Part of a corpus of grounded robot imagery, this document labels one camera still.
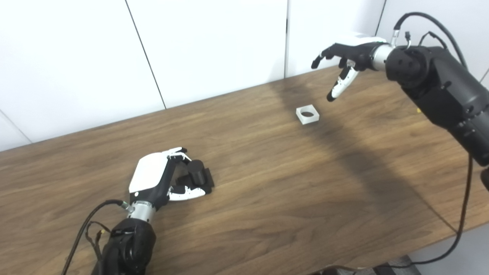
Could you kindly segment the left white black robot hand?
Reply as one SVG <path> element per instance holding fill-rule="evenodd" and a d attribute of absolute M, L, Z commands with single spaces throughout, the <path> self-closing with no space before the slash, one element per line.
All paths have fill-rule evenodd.
<path fill-rule="evenodd" d="M 159 210 L 170 201 L 187 201 L 208 195 L 214 188 L 210 169 L 176 147 L 141 158 L 129 184 L 130 204 L 147 202 Z"/>

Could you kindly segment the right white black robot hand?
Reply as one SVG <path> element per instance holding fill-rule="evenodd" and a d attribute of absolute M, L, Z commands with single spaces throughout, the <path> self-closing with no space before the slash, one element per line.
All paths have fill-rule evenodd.
<path fill-rule="evenodd" d="M 311 68 L 318 68 L 323 59 L 339 57 L 339 68 L 342 69 L 335 84 L 327 95 L 329 102 L 335 101 L 353 83 L 358 73 L 369 70 L 385 70 L 385 62 L 393 47 L 380 37 L 363 34 L 340 38 L 320 52 L 311 63 Z"/>

